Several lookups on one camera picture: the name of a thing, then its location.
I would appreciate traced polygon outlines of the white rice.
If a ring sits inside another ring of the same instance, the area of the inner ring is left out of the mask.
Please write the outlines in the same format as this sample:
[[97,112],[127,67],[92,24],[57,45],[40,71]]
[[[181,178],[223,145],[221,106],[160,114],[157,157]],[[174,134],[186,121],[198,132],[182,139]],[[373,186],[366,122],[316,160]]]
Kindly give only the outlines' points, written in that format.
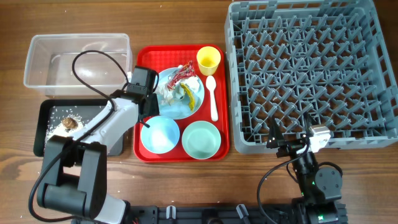
[[[53,106],[50,109],[49,120],[47,121],[47,130],[44,144],[53,136],[68,137],[84,127],[83,117],[78,113],[78,106]],[[76,129],[65,129],[62,120],[71,117],[78,123]]]

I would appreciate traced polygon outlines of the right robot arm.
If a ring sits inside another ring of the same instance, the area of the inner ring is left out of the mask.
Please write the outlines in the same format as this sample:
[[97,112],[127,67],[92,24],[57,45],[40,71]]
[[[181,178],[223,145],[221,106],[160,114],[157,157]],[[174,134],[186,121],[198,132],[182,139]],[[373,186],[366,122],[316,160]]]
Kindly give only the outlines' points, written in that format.
[[257,203],[268,223],[276,221],[268,215],[261,202],[262,184],[275,170],[292,165],[302,196],[292,200],[292,218],[295,223],[347,223],[348,216],[342,198],[343,171],[332,162],[317,162],[315,153],[324,148],[331,131],[318,124],[308,113],[304,114],[305,134],[293,140],[286,139],[275,118],[270,120],[268,148],[277,149],[277,157],[289,157],[263,176],[257,187]]

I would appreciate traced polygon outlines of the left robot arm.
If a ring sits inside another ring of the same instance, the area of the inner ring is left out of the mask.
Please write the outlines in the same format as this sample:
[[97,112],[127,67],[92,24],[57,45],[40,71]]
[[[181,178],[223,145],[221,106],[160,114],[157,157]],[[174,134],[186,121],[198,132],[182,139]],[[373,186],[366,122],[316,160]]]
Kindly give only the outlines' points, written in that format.
[[45,145],[42,170],[29,195],[30,214],[42,222],[33,203],[66,213],[66,220],[123,223],[129,204],[107,193],[107,154],[118,139],[145,118],[159,114],[152,91],[117,90],[83,129],[52,136]]

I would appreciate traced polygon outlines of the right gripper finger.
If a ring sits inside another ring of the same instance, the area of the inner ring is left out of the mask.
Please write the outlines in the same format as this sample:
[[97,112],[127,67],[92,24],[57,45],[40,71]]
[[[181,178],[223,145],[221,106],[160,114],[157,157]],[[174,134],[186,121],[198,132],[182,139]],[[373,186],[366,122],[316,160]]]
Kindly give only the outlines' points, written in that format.
[[308,112],[304,112],[303,114],[304,126],[305,126],[305,134],[307,137],[312,137],[312,131],[310,127],[316,125],[316,121],[309,115]]
[[274,117],[269,122],[269,140],[270,141],[283,141],[284,137],[280,131],[279,125],[277,124]]

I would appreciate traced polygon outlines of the teal green bowl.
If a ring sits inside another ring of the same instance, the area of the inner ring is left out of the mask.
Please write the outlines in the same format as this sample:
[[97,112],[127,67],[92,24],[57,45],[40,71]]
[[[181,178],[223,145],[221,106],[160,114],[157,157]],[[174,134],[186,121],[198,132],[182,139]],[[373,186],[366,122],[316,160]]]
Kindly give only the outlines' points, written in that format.
[[183,131],[182,146],[183,150],[194,159],[209,159],[221,147],[221,134],[210,122],[196,121]]

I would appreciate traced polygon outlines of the brown food lump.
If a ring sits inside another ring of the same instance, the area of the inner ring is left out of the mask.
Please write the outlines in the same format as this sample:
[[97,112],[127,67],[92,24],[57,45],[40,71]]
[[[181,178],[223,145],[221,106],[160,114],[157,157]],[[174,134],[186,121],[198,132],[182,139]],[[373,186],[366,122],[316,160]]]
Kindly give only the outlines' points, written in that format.
[[77,121],[71,117],[63,119],[62,125],[64,126],[65,129],[76,129],[78,127]]

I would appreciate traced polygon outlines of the light blue bowl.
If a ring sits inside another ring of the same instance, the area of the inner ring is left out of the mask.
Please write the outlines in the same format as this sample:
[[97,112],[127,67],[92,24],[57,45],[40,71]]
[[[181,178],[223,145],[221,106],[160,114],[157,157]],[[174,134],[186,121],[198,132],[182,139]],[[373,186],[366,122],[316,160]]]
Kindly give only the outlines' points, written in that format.
[[141,143],[154,154],[165,154],[176,147],[180,139],[180,128],[171,118],[155,116],[141,129]]

